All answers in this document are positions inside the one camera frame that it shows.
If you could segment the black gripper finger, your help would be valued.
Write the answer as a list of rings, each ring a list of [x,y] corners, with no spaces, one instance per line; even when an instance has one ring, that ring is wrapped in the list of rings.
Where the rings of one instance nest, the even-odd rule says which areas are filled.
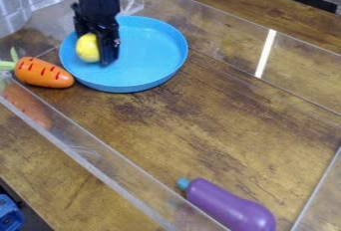
[[[99,27],[96,37],[100,53],[100,64],[107,66],[119,58],[121,43],[119,28]]]
[[[91,20],[83,18],[73,18],[75,32],[77,37],[85,34],[95,33],[96,25]]]

